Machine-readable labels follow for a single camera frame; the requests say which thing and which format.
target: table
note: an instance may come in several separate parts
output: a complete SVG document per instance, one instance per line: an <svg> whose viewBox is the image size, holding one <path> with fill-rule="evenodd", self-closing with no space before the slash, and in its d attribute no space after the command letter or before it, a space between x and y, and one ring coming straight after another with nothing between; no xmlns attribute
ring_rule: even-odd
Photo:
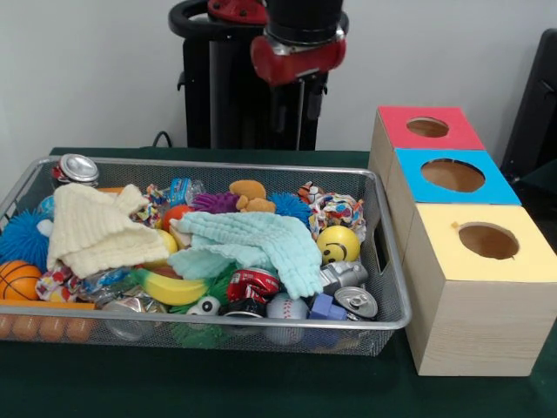
<svg viewBox="0 0 557 418"><path fill-rule="evenodd" d="M366 167L366 152L67 149L92 157ZM377 358L1 343L2 416L557 416L557 327L529 378L418 377L404 331Z"/></svg>

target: wire mesh basket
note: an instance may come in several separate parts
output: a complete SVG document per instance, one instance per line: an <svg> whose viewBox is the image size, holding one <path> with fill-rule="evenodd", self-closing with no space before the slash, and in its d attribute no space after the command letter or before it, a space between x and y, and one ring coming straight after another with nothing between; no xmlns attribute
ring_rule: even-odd
<svg viewBox="0 0 557 418"><path fill-rule="evenodd" d="M38 160L19 179L0 204L0 232L10 217L25 209L36 208L54 192L50 169L58 160L59 157ZM100 171L100 187L133 183L144 190L149 184L169 185L174 178L190 178L203 180L207 192L216 193L227 190L235 180L255 179L269 192L291 192L311 180L324 190L363 199L367 233L361 248L361 262L369 273L365 288L379 306L376 320L242 319L0 306L0 340L48 342L49 338L37 330L45 318L58 318L65 326L65 333L57 342L375 356L394 331L410 321L411 308L386 198L374 173L357 169L278 165L114 158L93 160ZM16 323L27 326L29 332L14 332L10 326Z"/></svg>

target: white wall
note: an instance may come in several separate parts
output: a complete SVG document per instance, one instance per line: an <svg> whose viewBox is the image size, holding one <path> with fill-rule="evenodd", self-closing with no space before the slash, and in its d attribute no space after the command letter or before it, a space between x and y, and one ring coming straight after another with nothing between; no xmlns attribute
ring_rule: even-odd
<svg viewBox="0 0 557 418"><path fill-rule="evenodd" d="M178 0L0 2L0 197L55 145L185 138ZM554 0L346 0L319 149L368 150L378 105L462 106L500 159Z"/></svg>
<svg viewBox="0 0 557 418"><path fill-rule="evenodd" d="M0 198L6 164L18 176L53 146L145 146L163 129L185 144L177 2L0 1Z"/></svg>
<svg viewBox="0 0 557 418"><path fill-rule="evenodd" d="M378 105L462 107L500 162L554 0L345 0L319 149L368 150Z"/></svg>

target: stacked boxes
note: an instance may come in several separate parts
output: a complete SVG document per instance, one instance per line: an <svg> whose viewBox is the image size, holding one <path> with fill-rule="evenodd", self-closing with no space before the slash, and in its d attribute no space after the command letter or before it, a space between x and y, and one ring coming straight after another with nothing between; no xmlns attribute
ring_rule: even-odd
<svg viewBox="0 0 557 418"><path fill-rule="evenodd" d="M422 375L523 376L557 315L557 257L456 108L379 108L386 189Z"/></svg>

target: yellow box top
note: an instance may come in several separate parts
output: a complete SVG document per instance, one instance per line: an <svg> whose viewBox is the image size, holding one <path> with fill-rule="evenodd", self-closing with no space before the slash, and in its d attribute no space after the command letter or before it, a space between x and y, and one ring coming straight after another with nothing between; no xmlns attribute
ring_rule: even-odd
<svg viewBox="0 0 557 418"><path fill-rule="evenodd" d="M417 207L447 280L557 282L557 255L523 207Z"/></svg>

